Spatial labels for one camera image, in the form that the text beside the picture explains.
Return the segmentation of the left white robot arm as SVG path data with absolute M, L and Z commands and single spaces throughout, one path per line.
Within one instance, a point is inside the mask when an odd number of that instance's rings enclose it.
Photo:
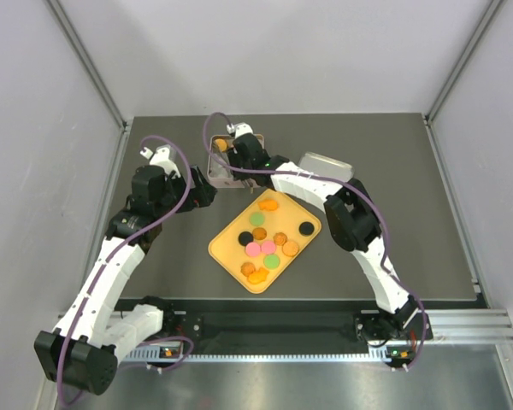
M 71 308 L 53 331 L 41 331 L 34 349 L 53 382 L 101 395 L 118 365 L 146 338 L 164 339 L 177 319 L 162 303 L 146 298 L 125 318 L 110 324 L 123 289 L 162 231 L 163 218 L 208 207 L 214 188 L 199 167 L 185 179 L 174 169 L 139 167 L 124 207 L 109 221 L 94 267 Z

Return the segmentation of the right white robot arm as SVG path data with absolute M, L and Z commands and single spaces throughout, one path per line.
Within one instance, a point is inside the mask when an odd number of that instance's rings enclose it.
M 239 180 L 293 196 L 325 215 L 334 242 L 356 258 L 380 310 L 381 338 L 403 337 L 422 318 L 422 338 L 429 329 L 420 298 L 402 284 L 389 258 L 389 235 L 378 208 L 357 179 L 347 182 L 303 170 L 281 155 L 271 156 L 250 131 L 232 135 L 228 168 Z

